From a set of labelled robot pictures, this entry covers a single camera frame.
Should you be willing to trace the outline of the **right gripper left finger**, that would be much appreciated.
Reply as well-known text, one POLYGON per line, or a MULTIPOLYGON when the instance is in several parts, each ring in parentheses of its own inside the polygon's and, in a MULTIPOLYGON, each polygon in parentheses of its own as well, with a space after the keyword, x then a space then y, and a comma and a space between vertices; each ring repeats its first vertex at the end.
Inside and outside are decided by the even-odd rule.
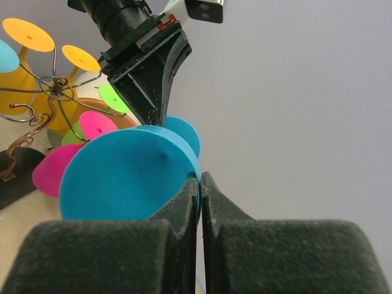
POLYGON ((24 239, 3 293, 193 293, 198 179, 145 220, 56 220, 24 239))

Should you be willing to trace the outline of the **blue wine glass front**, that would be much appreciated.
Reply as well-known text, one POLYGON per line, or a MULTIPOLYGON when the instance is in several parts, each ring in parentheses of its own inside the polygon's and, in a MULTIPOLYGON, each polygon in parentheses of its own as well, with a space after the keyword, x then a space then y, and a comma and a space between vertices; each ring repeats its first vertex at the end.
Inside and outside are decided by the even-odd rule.
POLYGON ((13 48, 0 40, 0 73, 9 73, 20 65, 20 59, 13 48))

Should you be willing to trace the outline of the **green wine glass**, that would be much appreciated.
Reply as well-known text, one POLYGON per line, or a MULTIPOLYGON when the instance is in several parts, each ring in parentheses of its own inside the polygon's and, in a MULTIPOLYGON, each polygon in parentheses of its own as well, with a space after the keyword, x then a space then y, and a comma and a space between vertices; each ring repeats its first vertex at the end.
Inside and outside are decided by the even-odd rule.
POLYGON ((94 111, 92 107, 106 112, 114 113, 114 115, 108 115, 106 113, 101 113, 110 119, 119 129, 125 129, 128 127, 136 126, 137 123, 131 116, 130 109, 125 105, 121 98, 117 95, 113 87, 109 84, 104 84, 100 86, 94 86, 92 92, 87 92, 87 94, 79 98, 81 103, 87 105, 78 104, 76 112, 72 118, 74 124, 73 129, 76 131, 74 133, 72 130, 68 131, 62 138, 62 145, 69 145, 74 143, 84 143, 83 138, 87 140, 87 136, 83 133, 80 124, 80 116, 87 111, 94 111))

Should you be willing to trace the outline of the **pink wine glass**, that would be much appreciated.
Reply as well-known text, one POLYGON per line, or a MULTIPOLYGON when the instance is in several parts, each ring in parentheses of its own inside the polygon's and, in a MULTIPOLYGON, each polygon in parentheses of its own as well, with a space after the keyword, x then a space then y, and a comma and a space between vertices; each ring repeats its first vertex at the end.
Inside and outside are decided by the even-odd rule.
MULTIPOLYGON (((110 118, 94 111, 81 114, 78 123, 88 141, 118 129, 110 118)), ((83 143, 72 143, 60 146, 47 155, 32 173, 35 187, 47 196, 59 197, 64 172, 82 147, 84 147, 83 143)))

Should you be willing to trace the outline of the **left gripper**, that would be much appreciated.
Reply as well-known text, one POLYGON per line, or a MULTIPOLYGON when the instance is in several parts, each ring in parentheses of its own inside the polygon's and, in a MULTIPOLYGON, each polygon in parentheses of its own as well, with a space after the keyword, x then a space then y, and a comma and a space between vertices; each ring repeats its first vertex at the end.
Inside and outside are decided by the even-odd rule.
POLYGON ((87 13, 110 48, 101 52, 108 81, 142 124, 163 126, 174 77, 192 49, 172 8, 146 1, 68 1, 87 13))

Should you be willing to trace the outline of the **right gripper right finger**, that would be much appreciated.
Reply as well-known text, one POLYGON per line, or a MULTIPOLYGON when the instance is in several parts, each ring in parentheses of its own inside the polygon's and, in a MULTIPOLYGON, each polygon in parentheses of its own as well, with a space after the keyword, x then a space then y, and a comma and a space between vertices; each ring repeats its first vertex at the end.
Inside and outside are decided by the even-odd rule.
POLYGON ((208 293, 389 293, 362 229, 344 220, 256 220, 201 177, 208 293))

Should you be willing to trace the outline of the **blue wine glass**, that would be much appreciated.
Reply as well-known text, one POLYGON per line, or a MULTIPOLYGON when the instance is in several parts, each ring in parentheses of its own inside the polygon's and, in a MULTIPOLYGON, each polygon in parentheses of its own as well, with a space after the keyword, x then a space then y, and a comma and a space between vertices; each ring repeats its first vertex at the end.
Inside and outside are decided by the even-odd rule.
POLYGON ((0 40, 0 73, 9 73, 20 65, 20 59, 13 48, 0 40))
POLYGON ((87 143, 65 169, 59 188, 64 220, 142 220, 171 200, 188 174, 200 177, 201 139, 186 120, 141 125, 87 143))

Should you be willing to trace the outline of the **orange wine glass back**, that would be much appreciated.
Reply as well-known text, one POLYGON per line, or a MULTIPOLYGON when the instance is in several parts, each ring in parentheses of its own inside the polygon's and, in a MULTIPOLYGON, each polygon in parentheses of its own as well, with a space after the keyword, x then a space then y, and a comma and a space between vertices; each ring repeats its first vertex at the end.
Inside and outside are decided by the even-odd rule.
POLYGON ((22 90, 22 92, 1 91, 1 113, 20 115, 25 107, 11 108, 11 104, 30 103, 36 90, 35 78, 28 72, 31 70, 26 55, 28 50, 48 53, 54 50, 55 43, 50 35, 37 25, 19 18, 6 18, 2 21, 5 32, 21 45, 18 54, 18 67, 1 74, 1 87, 22 90))

